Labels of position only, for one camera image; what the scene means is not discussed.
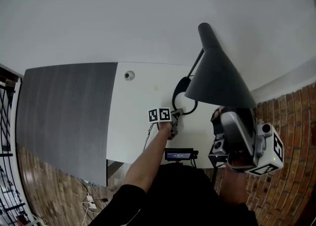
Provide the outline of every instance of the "metal railing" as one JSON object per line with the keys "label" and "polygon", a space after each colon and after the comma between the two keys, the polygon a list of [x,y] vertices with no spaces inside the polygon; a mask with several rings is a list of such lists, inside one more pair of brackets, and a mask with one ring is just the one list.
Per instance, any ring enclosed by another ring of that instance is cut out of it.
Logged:
{"label": "metal railing", "polygon": [[[11,108],[12,100],[15,94],[13,87],[8,87],[0,83],[0,225],[23,225],[34,221],[28,205],[23,201],[26,200],[23,193],[21,198],[21,181],[18,173],[16,151],[14,139],[10,131],[12,130]],[[19,188],[17,188],[16,181],[18,178]]]}

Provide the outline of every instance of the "white tabletop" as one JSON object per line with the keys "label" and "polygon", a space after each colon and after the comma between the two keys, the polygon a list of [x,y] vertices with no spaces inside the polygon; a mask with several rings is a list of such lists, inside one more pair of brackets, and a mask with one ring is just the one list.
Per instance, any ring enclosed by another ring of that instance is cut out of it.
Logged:
{"label": "white tabletop", "polygon": [[[133,163],[142,153],[150,124],[148,110],[158,107],[170,107],[171,99],[179,80],[185,77],[191,67],[150,64],[119,63],[114,83],[109,129],[107,138],[107,159]],[[135,79],[126,81],[127,71],[135,72]],[[194,101],[181,94],[176,99],[176,106],[190,111]],[[198,150],[196,164],[198,168],[212,168],[208,159],[214,141],[213,125],[210,122],[218,106],[198,103],[197,109],[190,115],[180,117],[179,134],[168,141],[168,148],[194,148]],[[154,125],[150,138],[157,133]]]}

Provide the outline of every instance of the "power strip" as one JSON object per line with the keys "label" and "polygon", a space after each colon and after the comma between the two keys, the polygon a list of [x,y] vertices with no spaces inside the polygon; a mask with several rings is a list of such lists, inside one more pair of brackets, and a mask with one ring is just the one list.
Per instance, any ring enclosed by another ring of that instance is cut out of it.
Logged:
{"label": "power strip", "polygon": [[89,202],[89,208],[91,209],[97,209],[97,207],[94,204],[93,198],[90,195],[87,195],[87,200]]}

